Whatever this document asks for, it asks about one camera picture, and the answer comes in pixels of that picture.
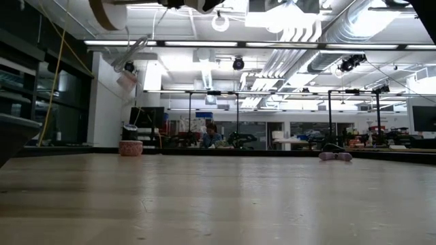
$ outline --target monitor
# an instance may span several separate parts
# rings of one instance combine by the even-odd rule
[[[436,132],[436,107],[435,106],[414,106],[415,131]]]
[[[131,108],[129,123],[138,128],[163,128],[165,108],[163,107],[143,107]]]

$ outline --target person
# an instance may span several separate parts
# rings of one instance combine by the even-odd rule
[[[220,140],[223,140],[223,138],[217,133],[216,124],[213,122],[207,124],[206,133],[203,135],[203,147],[207,149]]]

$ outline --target wall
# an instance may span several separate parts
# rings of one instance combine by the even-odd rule
[[[123,122],[128,122],[135,92],[124,91],[116,80],[120,74],[102,58],[93,57],[95,79],[91,84],[88,143],[94,147],[118,147]]]

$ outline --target desk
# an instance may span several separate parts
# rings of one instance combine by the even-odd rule
[[[291,150],[292,150],[292,145],[295,145],[295,146],[309,146],[309,149],[311,148],[311,144],[308,143],[305,140],[296,141],[296,140],[283,139],[283,140],[275,140],[272,143],[273,144],[289,144]]]

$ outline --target cable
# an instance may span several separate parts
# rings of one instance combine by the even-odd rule
[[[150,118],[150,116],[147,114],[147,117],[149,118],[149,120],[150,120],[150,123],[153,123],[153,121],[151,120],[151,118]],[[160,145],[160,147],[161,147],[161,149],[162,149],[162,137],[161,137],[161,134],[159,133],[159,128],[157,128],[157,135],[159,136],[159,145]]]
[[[391,76],[389,76],[388,74],[386,74],[385,72],[383,72],[380,68],[376,67],[376,66],[373,65],[371,62],[369,62],[368,59],[367,59],[367,62],[368,62],[368,64],[372,65],[376,70],[380,71],[382,74],[384,74],[385,76],[387,76],[388,78],[390,78],[392,81],[396,82],[397,84],[400,84],[401,86],[405,87],[406,89],[410,90],[411,92],[413,92],[413,93],[419,95],[420,97],[422,97],[422,98],[424,98],[424,99],[426,99],[426,100],[428,100],[428,101],[431,101],[431,102],[433,102],[433,103],[436,103],[436,101],[433,101],[432,99],[429,99],[429,98],[427,98],[427,97],[425,97],[425,96],[423,96],[423,95],[421,95],[421,94],[419,94],[419,93],[417,93],[417,92],[411,90],[410,88],[408,88],[408,87],[405,86],[404,84],[402,84],[402,83],[400,83],[399,81],[395,80],[394,78],[392,78]]]
[[[130,48],[127,49],[126,53],[119,56],[110,65],[114,67],[114,71],[120,73],[123,71],[126,62],[130,61],[132,56],[138,51],[144,49],[149,42],[148,37],[141,37],[136,41]]]
[[[156,10],[155,15],[153,17],[153,30],[151,31],[151,39],[153,40],[155,39],[155,28],[156,28],[155,23],[156,23],[156,15],[158,12],[159,10]]]
[[[53,23],[53,21],[51,20],[50,16],[48,15],[45,7],[42,5],[42,0],[38,1],[41,10],[43,11],[45,17],[47,17],[48,21],[50,22],[50,24],[52,25],[53,29],[56,31],[57,35],[59,37],[61,37],[61,47],[63,44],[65,44],[67,46],[67,48],[69,49],[69,51],[71,51],[71,53],[74,55],[74,58],[76,58],[76,60],[82,65],[82,67],[93,77],[95,78],[95,80],[97,80],[98,83],[100,83],[104,88],[106,88],[108,91],[110,91],[114,96],[118,97],[119,99],[121,99],[122,101],[127,101],[126,99],[124,99],[123,97],[119,96],[118,94],[116,94],[114,91],[112,91],[110,88],[108,88],[103,82],[101,82],[100,80],[97,79],[97,77],[94,75],[94,73],[84,64],[84,62],[82,61],[81,58],[79,58],[79,56],[76,54],[76,52],[73,50],[73,48],[68,44],[68,42],[65,40],[65,38],[62,38],[63,35],[61,34],[61,32],[59,32],[58,28],[56,27],[56,25]],[[61,60],[61,56],[59,55],[58,57],[58,63]],[[51,91],[50,93],[50,98],[52,98],[54,95],[54,90]]]
[[[130,31],[128,26],[125,26],[125,31],[127,32],[127,49],[128,49],[130,48]]]
[[[38,141],[38,147],[41,146],[42,140],[44,139],[44,136],[46,134],[47,124],[48,124],[48,117],[50,116],[50,111],[52,109],[53,95],[55,93],[55,86],[56,86],[57,78],[58,78],[58,75],[59,75],[59,67],[61,66],[61,57],[62,57],[62,52],[63,52],[63,42],[65,40],[65,33],[67,32],[67,24],[68,24],[68,20],[69,20],[69,18],[68,18],[69,0],[67,0],[67,7],[65,9],[66,9],[66,11],[65,11],[65,24],[63,25],[61,47],[59,48],[59,54],[58,54],[58,57],[57,57],[57,64],[56,64],[56,71],[54,73],[52,90],[50,92],[50,101],[48,102],[48,109],[47,109],[46,119],[44,121],[44,128],[42,129],[42,132],[40,134],[40,140]]]

